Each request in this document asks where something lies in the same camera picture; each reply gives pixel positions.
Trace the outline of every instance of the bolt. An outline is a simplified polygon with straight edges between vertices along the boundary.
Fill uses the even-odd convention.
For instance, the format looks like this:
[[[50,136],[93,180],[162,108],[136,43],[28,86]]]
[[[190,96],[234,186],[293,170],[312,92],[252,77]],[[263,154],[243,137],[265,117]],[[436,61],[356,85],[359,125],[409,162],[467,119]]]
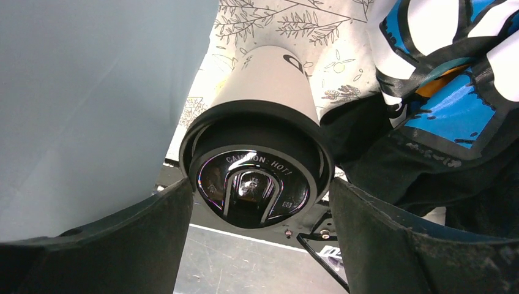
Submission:
[[[330,231],[329,230],[324,229],[324,230],[321,230],[320,233],[321,233],[321,238],[322,239],[326,240],[326,239],[330,238]]]

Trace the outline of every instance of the concrete floor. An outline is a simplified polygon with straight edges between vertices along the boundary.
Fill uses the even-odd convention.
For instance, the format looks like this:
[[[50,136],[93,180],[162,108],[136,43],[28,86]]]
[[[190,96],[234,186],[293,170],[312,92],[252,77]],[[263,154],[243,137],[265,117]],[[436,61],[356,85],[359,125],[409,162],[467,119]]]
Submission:
[[[305,252],[190,227],[174,293],[346,292]]]

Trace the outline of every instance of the gray floor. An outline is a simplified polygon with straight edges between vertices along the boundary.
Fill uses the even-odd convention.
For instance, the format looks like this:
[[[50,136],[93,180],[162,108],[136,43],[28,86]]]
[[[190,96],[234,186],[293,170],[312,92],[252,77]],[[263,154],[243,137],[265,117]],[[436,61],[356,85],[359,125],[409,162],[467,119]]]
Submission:
[[[174,293],[346,292],[306,253],[190,227]]]

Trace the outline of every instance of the screw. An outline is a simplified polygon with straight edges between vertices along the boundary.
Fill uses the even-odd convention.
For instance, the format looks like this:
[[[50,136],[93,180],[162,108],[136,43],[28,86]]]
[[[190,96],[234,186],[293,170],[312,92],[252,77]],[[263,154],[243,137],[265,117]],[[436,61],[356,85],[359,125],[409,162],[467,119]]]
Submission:
[[[321,233],[321,238],[322,239],[326,240],[326,239],[330,238],[330,231],[329,230],[324,229],[324,230],[321,230],[320,233]]]

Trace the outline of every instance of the floral tablecloth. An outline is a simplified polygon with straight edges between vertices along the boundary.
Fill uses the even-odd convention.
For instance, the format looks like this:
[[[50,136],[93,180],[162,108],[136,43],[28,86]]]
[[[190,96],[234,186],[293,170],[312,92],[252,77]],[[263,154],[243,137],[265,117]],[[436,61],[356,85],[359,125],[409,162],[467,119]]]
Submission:
[[[178,160],[189,124],[208,108],[238,60],[256,47],[277,45],[300,59],[310,76],[319,117],[377,91],[365,32],[374,1],[219,0],[211,44],[166,157]]]

